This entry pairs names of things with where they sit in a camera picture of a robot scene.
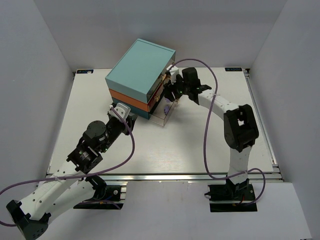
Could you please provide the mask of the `purple lego brick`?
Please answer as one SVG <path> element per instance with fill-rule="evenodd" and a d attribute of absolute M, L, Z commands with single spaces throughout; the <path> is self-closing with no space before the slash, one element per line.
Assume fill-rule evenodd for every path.
<path fill-rule="evenodd" d="M 167 115 L 169 113 L 169 111 L 170 111 L 170 107 L 169 106 L 165 106 L 163 111 L 164 111 L 164 114 Z"/>

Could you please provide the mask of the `clear bottom drawer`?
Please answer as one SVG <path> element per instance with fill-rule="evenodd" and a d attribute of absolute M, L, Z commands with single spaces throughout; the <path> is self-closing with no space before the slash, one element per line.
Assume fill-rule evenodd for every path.
<path fill-rule="evenodd" d="M 159 101 L 154 112 L 150 115 L 149 120 L 159 126 L 164 127 L 178 103 L 178 99 L 171 102 L 163 97 Z"/>

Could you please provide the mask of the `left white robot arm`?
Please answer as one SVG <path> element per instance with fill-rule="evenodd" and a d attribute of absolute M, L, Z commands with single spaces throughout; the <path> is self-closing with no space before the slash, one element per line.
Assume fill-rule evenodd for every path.
<path fill-rule="evenodd" d="M 137 115 L 112 108 L 108 122 L 91 122 L 66 162 L 30 195 L 7 205 L 14 226 L 26 240 L 36 240 L 49 224 L 76 205 L 105 204 L 115 198 L 113 189 L 93 169 L 116 139 L 131 136 Z"/>

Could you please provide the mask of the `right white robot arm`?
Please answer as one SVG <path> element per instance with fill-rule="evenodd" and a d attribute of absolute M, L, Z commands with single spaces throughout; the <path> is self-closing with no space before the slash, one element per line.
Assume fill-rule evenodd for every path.
<path fill-rule="evenodd" d="M 230 149 L 229 170 L 226 180 L 233 185 L 245 184 L 248 178 L 249 156 L 259 130 L 253 109 L 250 105 L 237 105 L 222 96 L 206 84 L 201 84 L 194 67 L 182 72 L 170 65 L 165 72 L 169 78 L 163 86 L 164 97 L 170 102 L 182 96 L 209 110 L 223 121 L 223 135 Z"/>

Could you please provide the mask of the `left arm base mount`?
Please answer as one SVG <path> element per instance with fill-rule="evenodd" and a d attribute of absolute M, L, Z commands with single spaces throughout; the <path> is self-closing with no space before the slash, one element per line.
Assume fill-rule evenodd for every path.
<path fill-rule="evenodd" d="M 78 203 L 73 209 L 82 210 L 121 210 L 126 198 L 124 185 L 106 183 L 100 176 L 86 177 L 81 182 L 90 183 L 93 194 L 90 198 Z"/>

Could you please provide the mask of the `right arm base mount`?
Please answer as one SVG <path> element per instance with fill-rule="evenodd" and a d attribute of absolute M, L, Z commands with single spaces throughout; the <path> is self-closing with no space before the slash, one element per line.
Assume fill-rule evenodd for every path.
<path fill-rule="evenodd" d="M 210 184 L 204 196 L 209 199 L 211 213 L 258 211 L 255 191 L 248 178 L 237 184 L 233 184 L 230 179 L 227 179 L 225 184 Z"/>

